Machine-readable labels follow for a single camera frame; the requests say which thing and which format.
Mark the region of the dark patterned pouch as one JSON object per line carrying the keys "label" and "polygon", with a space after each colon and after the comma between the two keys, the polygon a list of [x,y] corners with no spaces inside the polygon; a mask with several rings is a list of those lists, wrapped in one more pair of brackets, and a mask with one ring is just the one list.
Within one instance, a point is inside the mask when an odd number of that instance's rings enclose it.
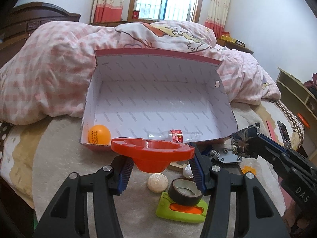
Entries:
{"label": "dark patterned pouch", "polygon": [[245,158],[257,159],[258,155],[253,152],[250,141],[256,138],[260,131],[260,123],[255,123],[230,135],[232,153]]}

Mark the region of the orange translucent flame piece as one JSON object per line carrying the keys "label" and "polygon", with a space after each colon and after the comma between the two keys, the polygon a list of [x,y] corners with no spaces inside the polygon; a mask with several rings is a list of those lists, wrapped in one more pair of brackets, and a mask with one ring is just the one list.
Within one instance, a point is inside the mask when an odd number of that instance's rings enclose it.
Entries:
{"label": "orange translucent flame piece", "polygon": [[253,175],[256,175],[256,169],[251,167],[251,166],[248,166],[248,165],[245,165],[242,168],[242,172],[243,172],[243,174],[252,173]]}

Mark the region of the green orange utility knife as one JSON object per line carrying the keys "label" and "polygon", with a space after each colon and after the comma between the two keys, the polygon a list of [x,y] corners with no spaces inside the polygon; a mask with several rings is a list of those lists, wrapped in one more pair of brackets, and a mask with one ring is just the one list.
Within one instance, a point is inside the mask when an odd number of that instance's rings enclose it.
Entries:
{"label": "green orange utility knife", "polygon": [[205,221],[207,209],[208,204],[202,199],[195,206],[184,206],[175,203],[167,192],[162,192],[156,216],[167,220],[200,224]]}

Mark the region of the black tape roll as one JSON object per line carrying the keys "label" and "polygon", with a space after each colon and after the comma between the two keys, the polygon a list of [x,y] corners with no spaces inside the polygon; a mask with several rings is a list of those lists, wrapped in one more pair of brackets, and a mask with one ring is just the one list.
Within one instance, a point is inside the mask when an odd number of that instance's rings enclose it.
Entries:
{"label": "black tape roll", "polygon": [[195,206],[202,199],[202,192],[198,190],[196,183],[183,178],[171,182],[168,195],[175,203],[183,206]]}

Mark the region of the orange ball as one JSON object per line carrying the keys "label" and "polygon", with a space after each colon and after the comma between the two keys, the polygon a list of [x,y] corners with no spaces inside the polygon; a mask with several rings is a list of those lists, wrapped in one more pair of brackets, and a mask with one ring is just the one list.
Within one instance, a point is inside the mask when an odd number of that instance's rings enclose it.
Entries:
{"label": "orange ball", "polygon": [[88,131],[88,142],[96,145],[109,145],[111,133],[104,125],[94,125]]}

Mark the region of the clear plastic bottle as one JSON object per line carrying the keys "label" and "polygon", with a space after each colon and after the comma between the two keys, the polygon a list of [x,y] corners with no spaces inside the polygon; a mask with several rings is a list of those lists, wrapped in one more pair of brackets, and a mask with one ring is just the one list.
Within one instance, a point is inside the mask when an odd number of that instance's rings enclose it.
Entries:
{"label": "clear plastic bottle", "polygon": [[147,133],[147,138],[151,140],[169,141],[175,143],[189,143],[200,140],[201,132],[188,132],[183,130],[168,130],[157,133]]}

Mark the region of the round wooden chess piece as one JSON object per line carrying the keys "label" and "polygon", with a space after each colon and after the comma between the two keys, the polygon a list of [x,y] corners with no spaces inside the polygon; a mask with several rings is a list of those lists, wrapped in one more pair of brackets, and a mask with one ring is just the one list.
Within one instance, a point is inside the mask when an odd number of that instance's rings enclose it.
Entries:
{"label": "round wooden chess piece", "polygon": [[147,187],[150,191],[155,193],[164,192],[169,185],[169,181],[164,174],[155,173],[150,175],[147,180]]}

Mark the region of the red plastic cone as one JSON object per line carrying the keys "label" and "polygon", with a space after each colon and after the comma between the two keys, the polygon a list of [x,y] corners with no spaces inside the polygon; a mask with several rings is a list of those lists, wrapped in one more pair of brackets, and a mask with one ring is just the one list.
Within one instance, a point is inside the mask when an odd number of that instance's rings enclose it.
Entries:
{"label": "red plastic cone", "polygon": [[161,173],[171,162],[192,159],[195,149],[186,144],[143,138],[115,138],[111,149],[123,156],[132,158],[140,171]]}

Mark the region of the grey building plate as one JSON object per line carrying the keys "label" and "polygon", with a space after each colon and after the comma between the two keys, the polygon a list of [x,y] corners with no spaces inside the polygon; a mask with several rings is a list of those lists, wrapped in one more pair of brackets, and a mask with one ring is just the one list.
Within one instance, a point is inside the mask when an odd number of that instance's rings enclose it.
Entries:
{"label": "grey building plate", "polygon": [[235,164],[242,162],[242,157],[234,154],[229,148],[212,149],[208,156],[211,160],[216,160],[223,164]]}

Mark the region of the white black robot figure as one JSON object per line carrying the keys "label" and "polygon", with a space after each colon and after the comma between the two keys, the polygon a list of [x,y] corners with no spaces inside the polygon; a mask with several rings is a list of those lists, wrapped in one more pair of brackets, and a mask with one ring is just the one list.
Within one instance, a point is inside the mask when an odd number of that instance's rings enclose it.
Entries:
{"label": "white black robot figure", "polygon": [[186,179],[193,179],[193,173],[191,170],[191,166],[187,164],[182,171],[183,177]]}

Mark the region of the wooden block piece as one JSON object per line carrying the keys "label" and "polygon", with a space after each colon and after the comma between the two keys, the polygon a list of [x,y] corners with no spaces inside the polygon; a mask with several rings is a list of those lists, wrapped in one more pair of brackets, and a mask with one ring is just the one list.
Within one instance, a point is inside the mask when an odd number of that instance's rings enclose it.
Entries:
{"label": "wooden block piece", "polygon": [[172,171],[183,172],[183,169],[188,165],[188,161],[178,161],[178,162],[171,162],[168,165],[168,169]]}

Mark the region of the black remote control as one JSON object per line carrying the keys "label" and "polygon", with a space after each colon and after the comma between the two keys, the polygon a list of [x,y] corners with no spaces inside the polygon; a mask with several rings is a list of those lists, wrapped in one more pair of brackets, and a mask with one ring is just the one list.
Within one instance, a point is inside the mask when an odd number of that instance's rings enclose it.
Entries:
{"label": "black remote control", "polygon": [[290,136],[288,134],[288,131],[287,131],[287,128],[286,126],[280,122],[279,120],[277,121],[277,125],[279,127],[279,130],[280,130],[280,133],[281,133],[281,136],[282,136],[282,140],[283,140],[283,143],[284,143],[284,146],[286,148],[290,148],[292,149],[292,144],[291,144],[291,140],[290,140]]}

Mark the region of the wooden shelf unit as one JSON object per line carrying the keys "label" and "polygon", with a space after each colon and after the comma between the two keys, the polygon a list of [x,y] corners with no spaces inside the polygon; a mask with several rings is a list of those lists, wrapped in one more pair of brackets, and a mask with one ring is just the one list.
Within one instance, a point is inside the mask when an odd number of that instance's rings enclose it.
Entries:
{"label": "wooden shelf unit", "polygon": [[278,68],[276,84],[281,101],[299,118],[310,136],[316,135],[316,98],[300,80]]}

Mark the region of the beige fleece blanket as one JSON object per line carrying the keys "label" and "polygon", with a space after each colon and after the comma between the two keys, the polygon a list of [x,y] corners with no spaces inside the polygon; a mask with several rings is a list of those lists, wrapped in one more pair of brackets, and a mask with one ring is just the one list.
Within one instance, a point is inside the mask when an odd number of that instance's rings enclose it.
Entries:
{"label": "beige fleece blanket", "polygon": [[[288,124],[288,119],[269,101],[259,106],[232,104],[239,128],[256,121],[268,133],[268,126],[277,121]],[[110,164],[115,153],[92,152],[79,143],[81,119],[58,117],[52,119],[42,135],[33,160],[33,201],[40,218],[50,200],[66,177],[77,172],[91,174]],[[199,237],[201,224],[187,224],[158,218],[155,214],[159,194],[147,188],[149,175],[134,168],[127,189],[115,197],[115,206],[124,237]]]}

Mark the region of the wooden side table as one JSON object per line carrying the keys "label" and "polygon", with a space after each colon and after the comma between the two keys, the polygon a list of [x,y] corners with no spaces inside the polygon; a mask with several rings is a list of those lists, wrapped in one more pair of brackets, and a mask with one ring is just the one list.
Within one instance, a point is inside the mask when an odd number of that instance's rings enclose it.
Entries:
{"label": "wooden side table", "polygon": [[229,41],[222,40],[222,39],[217,39],[217,44],[222,46],[222,47],[227,47],[229,49],[236,49],[238,51],[245,52],[245,53],[250,53],[250,54],[254,53],[253,51],[251,51],[248,48],[245,48],[245,47],[240,46],[238,44],[235,44],[233,42],[229,42]]}

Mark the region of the yellow box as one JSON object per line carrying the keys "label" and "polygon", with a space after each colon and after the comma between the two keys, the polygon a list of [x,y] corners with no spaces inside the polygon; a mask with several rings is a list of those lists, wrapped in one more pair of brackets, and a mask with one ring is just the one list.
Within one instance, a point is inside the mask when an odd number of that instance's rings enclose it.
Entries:
{"label": "yellow box", "polygon": [[228,32],[224,32],[224,33],[221,35],[221,39],[222,39],[222,40],[225,40],[225,41],[228,41],[228,42],[232,42],[232,43],[237,44],[237,45],[239,45],[239,46],[245,47],[245,43],[241,42],[241,41],[238,40],[238,39],[232,38]]}

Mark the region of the red cardboard box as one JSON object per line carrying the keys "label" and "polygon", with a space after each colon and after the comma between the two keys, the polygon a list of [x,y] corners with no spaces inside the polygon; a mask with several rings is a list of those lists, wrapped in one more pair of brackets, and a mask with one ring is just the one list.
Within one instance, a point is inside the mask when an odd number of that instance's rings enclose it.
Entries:
{"label": "red cardboard box", "polygon": [[169,130],[197,134],[198,141],[230,136],[238,130],[219,60],[163,49],[98,50],[85,98],[80,142],[95,125],[112,138],[148,138]]}

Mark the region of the pink checkered duvet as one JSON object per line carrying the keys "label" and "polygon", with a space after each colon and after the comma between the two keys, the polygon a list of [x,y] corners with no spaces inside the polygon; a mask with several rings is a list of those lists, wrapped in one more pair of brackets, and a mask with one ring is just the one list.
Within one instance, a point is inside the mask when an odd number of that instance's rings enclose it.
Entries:
{"label": "pink checkered duvet", "polygon": [[214,32],[201,24],[49,22],[1,68],[1,121],[28,125],[46,116],[81,117],[95,51],[113,48],[158,48],[216,59],[230,101],[258,105],[262,99],[281,98],[275,81],[251,54],[218,45]]}

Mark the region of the right window curtain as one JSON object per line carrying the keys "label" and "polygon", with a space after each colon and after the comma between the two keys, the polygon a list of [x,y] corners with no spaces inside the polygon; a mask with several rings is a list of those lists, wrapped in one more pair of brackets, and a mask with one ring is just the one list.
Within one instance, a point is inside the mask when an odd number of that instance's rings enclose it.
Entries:
{"label": "right window curtain", "polygon": [[210,0],[204,25],[214,32],[216,38],[222,36],[229,11],[229,5],[230,0]]}

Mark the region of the window curtain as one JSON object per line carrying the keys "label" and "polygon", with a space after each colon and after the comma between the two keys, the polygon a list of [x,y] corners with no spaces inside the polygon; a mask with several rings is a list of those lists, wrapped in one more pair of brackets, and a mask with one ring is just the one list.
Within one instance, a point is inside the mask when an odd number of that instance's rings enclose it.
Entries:
{"label": "window curtain", "polygon": [[210,0],[204,25],[214,32],[216,38],[222,36],[229,11],[229,5],[230,0]]}
{"label": "window curtain", "polygon": [[120,22],[124,0],[94,0],[92,23]]}

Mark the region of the dark wooden headboard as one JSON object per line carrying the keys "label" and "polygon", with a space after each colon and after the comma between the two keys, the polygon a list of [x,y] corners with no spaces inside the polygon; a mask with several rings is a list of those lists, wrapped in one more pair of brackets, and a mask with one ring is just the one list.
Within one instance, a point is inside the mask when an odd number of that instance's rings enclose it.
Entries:
{"label": "dark wooden headboard", "polygon": [[52,21],[79,22],[81,15],[45,2],[31,2],[12,9],[1,28],[1,66],[13,58],[30,35]]}

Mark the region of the left window curtain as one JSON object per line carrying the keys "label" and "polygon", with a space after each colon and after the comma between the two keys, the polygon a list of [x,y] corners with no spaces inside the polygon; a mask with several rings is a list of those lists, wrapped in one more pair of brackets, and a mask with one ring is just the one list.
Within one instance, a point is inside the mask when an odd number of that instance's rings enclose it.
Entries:
{"label": "left window curtain", "polygon": [[94,0],[92,23],[120,22],[124,0]]}

